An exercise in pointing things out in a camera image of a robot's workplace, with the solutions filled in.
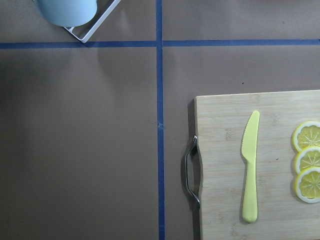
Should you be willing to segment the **middle lemon slice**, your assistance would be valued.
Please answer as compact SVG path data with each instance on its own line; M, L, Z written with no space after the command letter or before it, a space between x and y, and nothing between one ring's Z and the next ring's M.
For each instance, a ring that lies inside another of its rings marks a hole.
M319 166L320 148L318 146L309 146L302 149L298 152L294 160L294 168L297 174L308 168Z

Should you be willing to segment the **top lemon slice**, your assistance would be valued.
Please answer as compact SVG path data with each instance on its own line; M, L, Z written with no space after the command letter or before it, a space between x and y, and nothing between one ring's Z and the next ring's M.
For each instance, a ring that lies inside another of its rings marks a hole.
M297 152L307 147L319 147L320 122L315 120L302 122L293 131L291 141Z

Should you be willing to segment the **light blue plastic cup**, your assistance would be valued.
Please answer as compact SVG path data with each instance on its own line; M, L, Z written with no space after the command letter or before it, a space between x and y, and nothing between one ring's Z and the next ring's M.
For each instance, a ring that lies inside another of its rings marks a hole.
M84 25L98 9L96 0L34 0L33 3L46 21L60 27Z

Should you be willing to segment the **lemon slice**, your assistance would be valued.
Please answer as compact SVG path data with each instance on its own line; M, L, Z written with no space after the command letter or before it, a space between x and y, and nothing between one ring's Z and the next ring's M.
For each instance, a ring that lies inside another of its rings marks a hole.
M294 168L297 174L308 168L319 166L320 148L318 146L309 146L302 149L298 152L294 160Z
M309 167L301 171L294 183L296 196L305 203L320 202L320 168Z
M291 141L297 152L307 147L319 147L320 122L315 120L302 122L293 131Z

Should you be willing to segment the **bamboo cutting board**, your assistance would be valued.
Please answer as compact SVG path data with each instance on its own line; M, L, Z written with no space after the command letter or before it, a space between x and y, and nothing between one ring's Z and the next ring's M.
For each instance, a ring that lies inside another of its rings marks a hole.
M320 118L318 90L197 96L195 132L201 163L203 240L317 240L320 206L295 194L297 126ZM253 111L260 113L256 149L258 217L242 219L246 162L241 143Z

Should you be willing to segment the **yellow plastic knife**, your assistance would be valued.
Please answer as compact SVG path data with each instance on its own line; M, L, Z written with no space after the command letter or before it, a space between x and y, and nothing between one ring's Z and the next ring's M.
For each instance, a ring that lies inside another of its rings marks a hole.
M246 180L242 204L242 218L246 223L254 223L258 218L258 198L256 181L257 141L260 113L253 111L244 129L241 154L246 160Z

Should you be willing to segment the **bottom lemon slice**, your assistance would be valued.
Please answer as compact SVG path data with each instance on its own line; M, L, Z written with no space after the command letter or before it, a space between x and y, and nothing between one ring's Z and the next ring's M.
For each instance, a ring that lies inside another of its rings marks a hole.
M296 196L305 203L320 202L320 168L309 167L301 171L294 183Z

